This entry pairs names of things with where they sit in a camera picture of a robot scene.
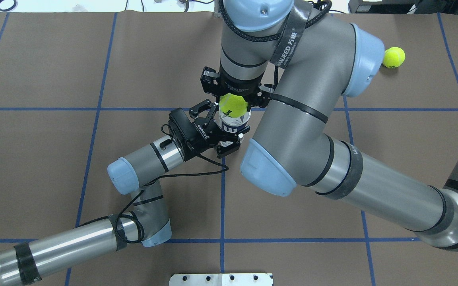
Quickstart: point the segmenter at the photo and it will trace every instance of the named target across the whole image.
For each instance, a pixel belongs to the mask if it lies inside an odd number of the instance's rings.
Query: metal cylinder
[[[439,222],[444,203],[437,190],[367,154],[362,157],[361,178],[342,201],[413,231],[428,230]]]
[[[135,223],[120,219],[129,240],[138,238]],[[41,277],[51,275],[100,255],[116,251],[116,236],[109,219],[96,221],[51,237],[29,242]],[[24,285],[14,248],[0,251],[0,286]]]

